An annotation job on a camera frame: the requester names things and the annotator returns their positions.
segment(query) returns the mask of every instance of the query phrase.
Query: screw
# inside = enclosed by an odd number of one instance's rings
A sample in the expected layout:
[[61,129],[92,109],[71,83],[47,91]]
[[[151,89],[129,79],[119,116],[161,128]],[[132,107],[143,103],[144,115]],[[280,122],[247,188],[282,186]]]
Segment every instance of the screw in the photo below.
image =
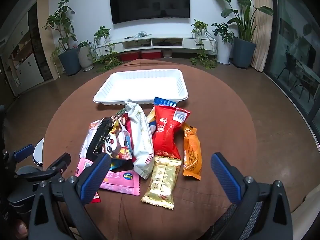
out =
[[254,181],[254,179],[251,176],[247,176],[247,177],[245,177],[245,181],[248,183],[252,183]]
[[276,185],[277,185],[277,187],[281,187],[282,186],[282,182],[280,180],[276,180]]
[[68,181],[71,182],[71,183],[74,183],[76,180],[77,180],[76,176],[70,176],[69,179],[68,179]]
[[45,185],[47,185],[47,182],[45,180],[40,182],[40,187],[44,187]]

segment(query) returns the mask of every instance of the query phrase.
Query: white tv stand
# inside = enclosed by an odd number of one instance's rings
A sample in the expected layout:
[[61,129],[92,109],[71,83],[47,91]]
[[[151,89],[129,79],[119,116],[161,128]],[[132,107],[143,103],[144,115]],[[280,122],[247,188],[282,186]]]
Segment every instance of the white tv stand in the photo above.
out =
[[[206,36],[202,38],[204,49],[208,54],[216,54],[216,41]],[[163,34],[163,35],[149,35],[146,37],[121,39],[110,41],[114,43],[113,51],[118,53],[143,50],[143,49],[199,49],[196,40],[192,35],[181,34]],[[110,51],[108,46],[97,47],[96,51],[99,56],[106,55]]]

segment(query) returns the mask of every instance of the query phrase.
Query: red storage box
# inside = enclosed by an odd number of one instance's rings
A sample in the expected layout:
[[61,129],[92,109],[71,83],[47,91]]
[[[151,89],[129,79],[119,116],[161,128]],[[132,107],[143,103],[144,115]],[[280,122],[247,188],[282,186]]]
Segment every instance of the red storage box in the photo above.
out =
[[129,51],[129,52],[121,53],[120,57],[121,57],[122,61],[135,60],[135,59],[140,58],[140,52],[139,51],[137,51],[137,52]]
[[141,58],[161,58],[161,50],[160,49],[146,49],[141,51]]

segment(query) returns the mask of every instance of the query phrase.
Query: doorway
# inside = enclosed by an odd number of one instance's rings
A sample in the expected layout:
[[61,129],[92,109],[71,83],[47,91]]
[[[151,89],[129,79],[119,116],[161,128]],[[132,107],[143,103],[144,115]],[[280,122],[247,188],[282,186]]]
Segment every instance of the doorway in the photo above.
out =
[[10,88],[7,76],[4,72],[2,59],[0,57],[0,105],[4,105],[5,109],[13,102],[14,95]]
[[297,106],[320,142],[320,27],[302,0],[273,0],[265,73]]

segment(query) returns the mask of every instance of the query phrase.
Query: white plastic tray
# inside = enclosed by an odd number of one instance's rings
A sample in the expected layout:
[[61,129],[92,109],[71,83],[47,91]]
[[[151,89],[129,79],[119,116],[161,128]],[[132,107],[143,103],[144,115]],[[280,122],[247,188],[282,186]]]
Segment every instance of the white plastic tray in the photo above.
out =
[[186,100],[188,91],[178,69],[148,69],[111,74],[93,98],[95,103],[123,105],[130,99],[153,104],[155,97],[174,102]]

